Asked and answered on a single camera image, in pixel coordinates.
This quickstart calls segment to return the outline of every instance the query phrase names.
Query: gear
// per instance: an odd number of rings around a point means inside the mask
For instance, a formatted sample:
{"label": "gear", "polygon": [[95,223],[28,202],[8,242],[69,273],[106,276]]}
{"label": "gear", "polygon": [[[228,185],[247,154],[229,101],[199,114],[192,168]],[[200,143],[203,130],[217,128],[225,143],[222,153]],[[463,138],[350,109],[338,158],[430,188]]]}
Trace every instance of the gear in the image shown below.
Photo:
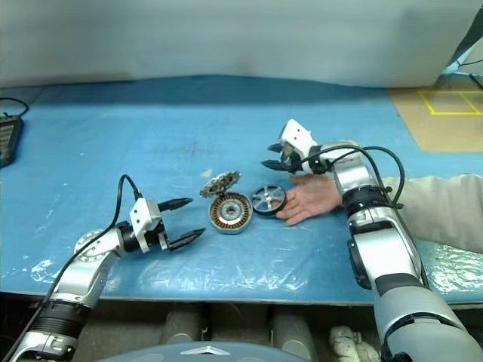
{"label": "gear", "polygon": [[203,198],[212,198],[214,196],[223,195],[230,187],[235,185],[240,179],[241,174],[238,171],[228,171],[211,179],[199,194]]}
{"label": "gear", "polygon": [[222,233],[238,234],[250,222],[252,207],[241,194],[226,193],[216,198],[210,206],[210,220]]}

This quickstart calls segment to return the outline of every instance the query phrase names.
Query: copper coil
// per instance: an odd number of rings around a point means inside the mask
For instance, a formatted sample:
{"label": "copper coil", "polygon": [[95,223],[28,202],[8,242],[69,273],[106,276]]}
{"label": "copper coil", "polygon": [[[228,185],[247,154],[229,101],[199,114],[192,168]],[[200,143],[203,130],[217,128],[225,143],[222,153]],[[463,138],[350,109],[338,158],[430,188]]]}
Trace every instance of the copper coil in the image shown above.
{"label": "copper coil", "polygon": [[[240,220],[236,223],[229,224],[220,219],[220,208],[227,201],[236,200],[241,204]],[[215,199],[210,207],[211,221],[220,229],[236,230],[243,227],[251,218],[251,204],[244,196],[236,193],[226,193]]]}

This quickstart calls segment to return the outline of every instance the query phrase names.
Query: human arm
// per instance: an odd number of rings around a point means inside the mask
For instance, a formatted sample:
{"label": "human arm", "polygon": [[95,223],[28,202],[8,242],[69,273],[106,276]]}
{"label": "human arm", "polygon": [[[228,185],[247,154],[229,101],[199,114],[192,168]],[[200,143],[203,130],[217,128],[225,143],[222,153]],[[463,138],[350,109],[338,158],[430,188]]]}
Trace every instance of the human arm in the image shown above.
{"label": "human arm", "polygon": [[[297,186],[277,213],[288,225],[342,204],[335,182],[327,175],[292,176],[291,181]],[[383,181],[397,189],[398,178]],[[404,205],[400,214],[415,238],[483,253],[483,176],[408,179],[398,202]]]}

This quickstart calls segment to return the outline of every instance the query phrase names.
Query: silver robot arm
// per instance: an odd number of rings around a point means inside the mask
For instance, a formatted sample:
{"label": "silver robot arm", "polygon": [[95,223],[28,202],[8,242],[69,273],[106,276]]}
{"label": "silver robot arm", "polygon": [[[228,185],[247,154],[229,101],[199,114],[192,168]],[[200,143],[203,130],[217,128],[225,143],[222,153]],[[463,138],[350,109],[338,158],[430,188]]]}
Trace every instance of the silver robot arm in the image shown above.
{"label": "silver robot arm", "polygon": [[478,343],[443,298],[422,283],[411,235],[354,146],[352,141],[318,146],[308,130],[290,120],[278,143],[269,147],[281,160],[263,164],[273,170],[334,173],[348,215],[355,278],[374,292],[383,362],[482,362]]}
{"label": "silver robot arm", "polygon": [[[175,241],[168,240],[161,212],[177,209],[191,201],[190,198],[180,198],[157,204],[153,200],[138,198],[130,212],[131,225],[128,222],[117,224],[69,264],[9,361],[71,360],[82,328],[117,259],[139,249],[145,253],[156,244],[162,250],[175,250],[195,240],[204,231],[193,230]],[[82,236],[75,251],[101,232],[96,230]]]}

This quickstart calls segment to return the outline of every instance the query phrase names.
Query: human hand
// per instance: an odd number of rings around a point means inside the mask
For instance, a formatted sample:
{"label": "human hand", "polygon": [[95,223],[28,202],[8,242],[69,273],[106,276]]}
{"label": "human hand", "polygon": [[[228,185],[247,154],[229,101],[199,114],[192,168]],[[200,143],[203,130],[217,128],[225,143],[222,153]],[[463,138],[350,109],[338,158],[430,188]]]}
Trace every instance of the human hand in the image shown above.
{"label": "human hand", "polygon": [[342,205],[339,190],[327,175],[291,176],[290,181],[297,186],[287,192],[287,203],[276,215],[287,220],[287,225],[295,225]]}

